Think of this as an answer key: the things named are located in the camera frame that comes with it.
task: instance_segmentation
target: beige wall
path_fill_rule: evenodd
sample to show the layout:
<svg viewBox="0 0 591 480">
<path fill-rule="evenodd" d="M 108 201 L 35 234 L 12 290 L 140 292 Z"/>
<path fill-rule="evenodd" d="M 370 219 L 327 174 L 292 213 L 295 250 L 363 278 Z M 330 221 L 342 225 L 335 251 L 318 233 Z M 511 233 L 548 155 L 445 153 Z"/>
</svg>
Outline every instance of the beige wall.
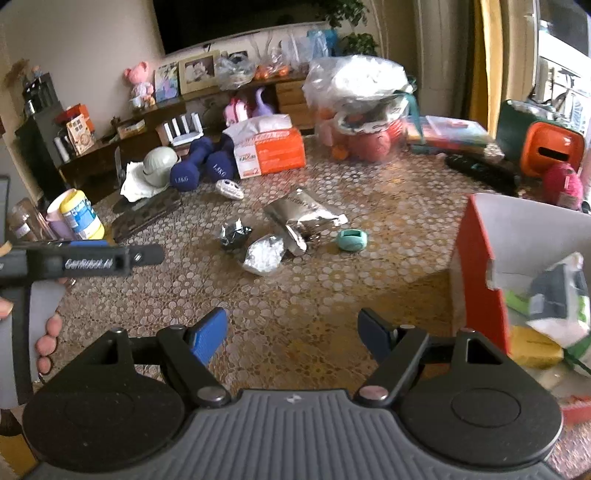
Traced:
<svg viewBox="0 0 591 480">
<path fill-rule="evenodd" d="M 372 0 L 364 1 L 371 5 Z M 416 73 L 412 1 L 373 1 L 378 18 L 388 19 L 390 58 Z M 367 27 L 356 31 L 367 31 L 377 39 L 375 18 L 370 12 Z M 111 117 L 130 114 L 123 70 L 142 60 L 154 67 L 165 61 L 152 0 L 12 0 L 0 11 L 0 29 L 4 34 L 0 48 L 4 47 L 9 64 L 25 58 L 31 66 L 38 64 L 50 72 L 63 106 L 85 103 L 100 134 L 108 129 Z M 305 34 L 306 29 L 295 33 Z M 285 36 L 285 30 L 276 30 L 272 44 Z M 267 33 L 256 34 L 255 39 L 263 49 Z M 212 49 L 254 54 L 244 38 L 218 42 Z M 166 61 L 202 51 L 189 49 Z M 15 108 L 20 111 L 21 105 Z"/>
</svg>

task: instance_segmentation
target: white cloth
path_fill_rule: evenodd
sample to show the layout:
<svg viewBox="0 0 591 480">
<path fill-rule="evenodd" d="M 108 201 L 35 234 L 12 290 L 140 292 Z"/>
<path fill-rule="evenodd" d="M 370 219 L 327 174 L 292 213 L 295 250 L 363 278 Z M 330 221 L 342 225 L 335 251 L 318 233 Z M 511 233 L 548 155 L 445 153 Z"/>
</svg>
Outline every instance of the white cloth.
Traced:
<svg viewBox="0 0 591 480">
<path fill-rule="evenodd" d="M 127 176 L 121 187 L 121 195 L 133 203 L 141 199 L 152 198 L 166 190 L 168 185 L 166 184 L 162 188 L 152 187 L 145 179 L 144 163 L 131 162 L 127 164 Z"/>
</svg>

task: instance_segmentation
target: lace tablecloth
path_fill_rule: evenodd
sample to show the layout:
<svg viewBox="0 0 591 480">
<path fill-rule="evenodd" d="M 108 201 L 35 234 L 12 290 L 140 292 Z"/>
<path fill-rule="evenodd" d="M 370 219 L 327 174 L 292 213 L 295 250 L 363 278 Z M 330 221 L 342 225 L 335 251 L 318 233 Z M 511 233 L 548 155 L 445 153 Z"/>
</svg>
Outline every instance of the lace tablecloth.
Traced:
<svg viewBox="0 0 591 480">
<path fill-rule="evenodd" d="M 447 265 L 467 195 L 483 186 L 434 157 L 404 154 L 388 164 L 334 163 L 308 139 L 309 165 L 241 183 L 246 198 L 226 200 L 211 184 L 183 195 L 183 205 L 132 238 L 160 243 L 166 260 L 129 278 L 80 280 L 60 312 L 59 367 L 113 325 L 131 336 L 192 324 L 225 308 L 228 339 L 210 369 L 240 388 L 335 388 L 355 391 L 376 364 L 358 339 L 356 316 L 369 306 L 393 323 L 449 335 Z M 261 209 L 296 185 L 344 210 L 350 227 L 369 234 L 368 248 L 342 253 L 327 229 L 303 257 L 286 258 L 269 277 L 244 271 L 239 253 L 221 250 L 221 224 L 241 217 L 252 239 L 271 231 Z M 97 212 L 114 219 L 112 202 Z M 157 368 L 148 369 L 157 375 Z M 591 424 L 564 432 L 551 457 L 566 476 L 591 468 Z"/>
</svg>

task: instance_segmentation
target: pink plush toy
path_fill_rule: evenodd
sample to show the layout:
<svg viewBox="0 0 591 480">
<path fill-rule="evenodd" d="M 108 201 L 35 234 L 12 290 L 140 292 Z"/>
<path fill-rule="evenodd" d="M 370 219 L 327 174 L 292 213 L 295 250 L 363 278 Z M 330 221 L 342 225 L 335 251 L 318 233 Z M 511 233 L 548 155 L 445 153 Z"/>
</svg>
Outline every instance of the pink plush toy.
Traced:
<svg viewBox="0 0 591 480">
<path fill-rule="evenodd" d="M 148 81 L 150 67 L 147 61 L 141 61 L 132 69 L 125 69 L 124 75 L 134 86 L 131 90 L 131 103 L 134 108 L 147 108 L 156 104 L 152 97 L 154 87 Z"/>
</svg>

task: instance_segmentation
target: television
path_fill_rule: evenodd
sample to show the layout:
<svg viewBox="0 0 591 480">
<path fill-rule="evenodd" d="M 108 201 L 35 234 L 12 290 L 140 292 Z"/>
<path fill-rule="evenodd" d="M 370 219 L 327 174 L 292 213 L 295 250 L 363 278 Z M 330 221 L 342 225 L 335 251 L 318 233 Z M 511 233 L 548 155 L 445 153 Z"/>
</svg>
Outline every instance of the television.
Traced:
<svg viewBox="0 0 591 480">
<path fill-rule="evenodd" d="M 166 54 L 286 25 L 322 21 L 319 0 L 154 0 Z"/>
</svg>

